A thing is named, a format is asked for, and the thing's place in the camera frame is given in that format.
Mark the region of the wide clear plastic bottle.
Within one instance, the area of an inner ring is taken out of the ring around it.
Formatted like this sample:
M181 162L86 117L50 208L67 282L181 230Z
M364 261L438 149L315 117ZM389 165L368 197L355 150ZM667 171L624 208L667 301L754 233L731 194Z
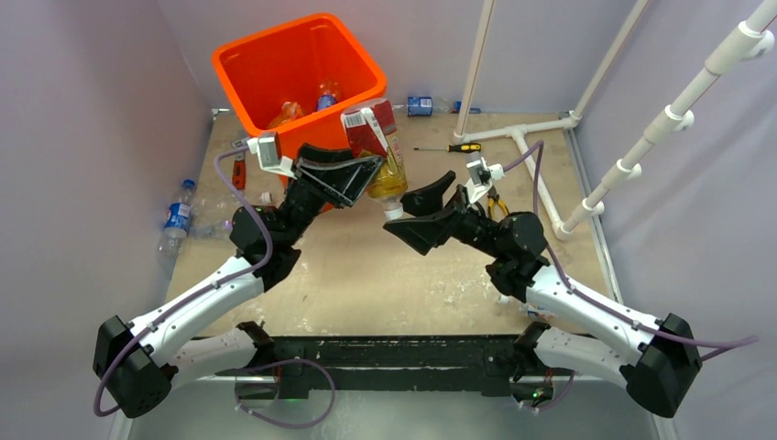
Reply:
M226 193L216 194L215 196L203 197L197 203L197 206L202 214L231 213L238 207L244 205L241 202L242 199L251 205L274 204L274 199L270 192L253 194L240 192L240 196L236 196L234 193L227 191Z

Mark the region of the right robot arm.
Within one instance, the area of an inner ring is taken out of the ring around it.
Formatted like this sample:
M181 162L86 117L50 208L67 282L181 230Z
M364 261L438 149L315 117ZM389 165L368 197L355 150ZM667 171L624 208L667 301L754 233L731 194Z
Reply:
M499 293L583 328L573 335L552 324L531 325L514 349L521 370L594 376L623 388L646 411L674 417L703 367L688 322L631 309L565 277L543 255L549 247L539 216L523 211L494 220L470 203L463 185L445 202L454 178L449 171L407 193L402 202L409 217L387 221L384 229L422 255L451 238L481 251L494 259L486 272Z

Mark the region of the orange plastic bin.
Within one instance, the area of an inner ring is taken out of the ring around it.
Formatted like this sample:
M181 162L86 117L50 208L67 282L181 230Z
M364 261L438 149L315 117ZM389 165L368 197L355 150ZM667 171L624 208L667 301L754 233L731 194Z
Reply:
M226 43L212 56L213 68L247 134L268 131L285 102L299 102L307 115L274 130L282 154L292 160L304 143L345 149L340 116L387 90L384 72L336 16L319 13ZM341 100L316 111L318 86L339 82Z

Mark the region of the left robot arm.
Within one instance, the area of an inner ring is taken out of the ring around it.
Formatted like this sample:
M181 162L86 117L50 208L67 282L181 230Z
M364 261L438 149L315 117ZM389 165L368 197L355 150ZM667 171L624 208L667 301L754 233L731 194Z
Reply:
M354 205L384 162L376 155L358 157L349 148L309 144L291 159L256 137L235 154L252 154L261 170L286 177L284 200L277 206L242 202L229 236L235 254L222 266L170 302L130 321L113 316L100 325L93 356L99 380L95 415L109 415L102 405L105 394L118 412L135 418L203 376L229 369L252 375L268 371L273 350L260 342L257 324L206 339L200 332L284 281L301 256L297 242L323 208Z

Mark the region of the blue pepsi label bottle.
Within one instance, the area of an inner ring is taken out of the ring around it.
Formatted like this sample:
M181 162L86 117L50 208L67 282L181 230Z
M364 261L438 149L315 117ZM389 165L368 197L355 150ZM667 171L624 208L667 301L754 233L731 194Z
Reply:
M339 82L334 80L324 80L318 86L318 97L316 100L316 111L322 111L341 100L342 88Z

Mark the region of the small label clear bottle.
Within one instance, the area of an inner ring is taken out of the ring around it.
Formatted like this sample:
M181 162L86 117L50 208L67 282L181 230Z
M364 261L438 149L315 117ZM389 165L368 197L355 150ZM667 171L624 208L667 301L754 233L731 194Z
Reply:
M517 306L519 311L531 320L550 323L557 317L555 313L552 313L541 306L533 303L521 302L512 296L499 295L497 302L501 305Z

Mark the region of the small clear white-cap bottle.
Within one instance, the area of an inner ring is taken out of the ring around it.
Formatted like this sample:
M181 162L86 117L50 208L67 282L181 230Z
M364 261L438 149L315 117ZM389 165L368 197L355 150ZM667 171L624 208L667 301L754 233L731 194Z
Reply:
M191 238L228 239L233 230L231 221L218 221L210 224L192 225L189 230Z

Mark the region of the crushed orange label bottle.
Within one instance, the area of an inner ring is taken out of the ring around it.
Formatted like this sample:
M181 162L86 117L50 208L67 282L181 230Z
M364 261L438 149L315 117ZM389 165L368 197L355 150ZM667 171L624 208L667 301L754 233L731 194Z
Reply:
M306 115L307 112L299 102L285 102L281 106L279 113L268 123L267 129L275 129Z

